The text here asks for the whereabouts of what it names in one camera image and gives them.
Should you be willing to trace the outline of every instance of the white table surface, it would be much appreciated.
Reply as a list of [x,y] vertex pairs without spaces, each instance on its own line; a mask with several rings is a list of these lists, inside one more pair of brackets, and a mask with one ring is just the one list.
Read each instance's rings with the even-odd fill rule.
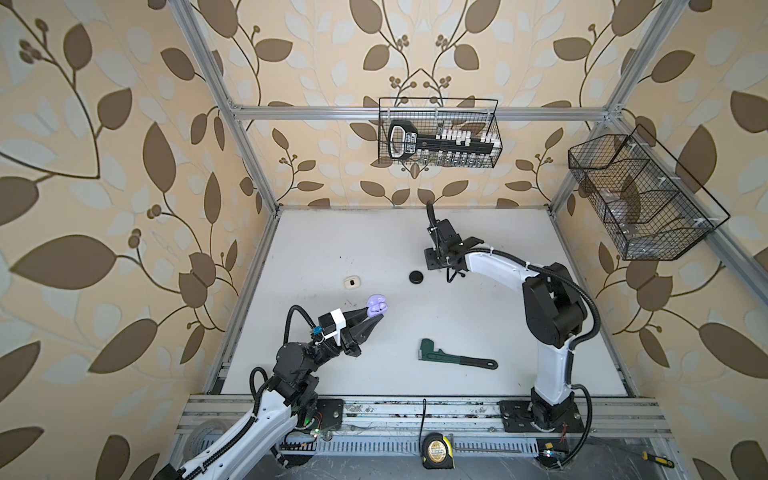
[[[544,210],[440,210],[456,231],[544,265],[572,270]],[[389,311],[361,345],[320,367],[317,392],[366,396],[525,396],[534,385],[537,342],[525,325],[522,296],[489,278],[467,273],[446,283],[444,270],[428,271],[423,250],[432,246],[424,210],[288,210],[283,212],[248,310],[222,393],[248,393],[254,366],[271,374],[286,313],[303,306],[315,319],[331,310],[363,308],[374,293]],[[412,270],[424,273],[413,285]],[[357,275],[361,287],[344,290]],[[591,328],[591,316],[584,330]],[[490,358],[496,370],[417,360],[421,339],[436,349]],[[290,341],[309,341],[298,313]],[[626,396],[602,336],[575,350],[573,381],[593,396]]]

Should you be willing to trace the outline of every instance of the floral wallpaper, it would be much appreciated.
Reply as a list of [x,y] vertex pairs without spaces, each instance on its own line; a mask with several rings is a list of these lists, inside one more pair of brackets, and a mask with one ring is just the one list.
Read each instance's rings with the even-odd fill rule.
[[3,478],[151,478],[266,224],[162,6],[0,0]]
[[278,203],[311,207],[422,207],[430,200],[446,207],[545,205],[568,171],[568,148],[588,133],[579,121],[499,122],[504,150],[489,169],[378,158],[371,122],[246,126]]
[[361,105],[364,96],[605,103],[654,0],[192,0],[233,100]]
[[[691,1],[624,113],[723,203],[723,228],[768,267],[766,47],[765,2]],[[639,393],[662,405],[693,475],[766,478],[766,312],[705,243],[674,262],[621,260],[585,195],[558,220]]]

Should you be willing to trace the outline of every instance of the purple object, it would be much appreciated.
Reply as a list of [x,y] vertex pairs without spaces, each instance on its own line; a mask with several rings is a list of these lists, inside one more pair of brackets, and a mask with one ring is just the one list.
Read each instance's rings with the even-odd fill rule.
[[384,313],[389,308],[383,295],[371,295],[368,298],[368,316],[376,316]]

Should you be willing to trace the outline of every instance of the wire basket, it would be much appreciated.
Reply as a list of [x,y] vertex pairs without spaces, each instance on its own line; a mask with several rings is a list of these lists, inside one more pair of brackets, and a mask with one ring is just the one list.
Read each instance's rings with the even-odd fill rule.
[[[454,108],[445,103],[457,102]],[[379,99],[379,159],[403,167],[493,168],[502,153],[498,100],[485,98]]]
[[[652,145],[664,149],[676,173],[656,163]],[[572,147],[568,168],[624,260],[676,260],[730,218],[642,125],[629,135],[603,135]],[[699,196],[717,213],[704,213],[694,201]]]

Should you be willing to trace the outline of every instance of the wire mesh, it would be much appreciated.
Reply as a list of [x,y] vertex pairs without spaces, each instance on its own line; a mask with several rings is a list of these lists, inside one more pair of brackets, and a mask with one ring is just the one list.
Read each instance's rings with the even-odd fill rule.
[[[454,108],[440,106],[457,101]],[[493,168],[502,153],[498,101],[484,98],[379,99],[379,162],[409,168]]]
[[708,195],[725,218],[704,213],[684,191],[681,178],[654,161],[645,138],[649,135],[635,129],[576,145],[568,150],[568,167],[624,260],[675,260],[730,215],[699,184],[695,190]]

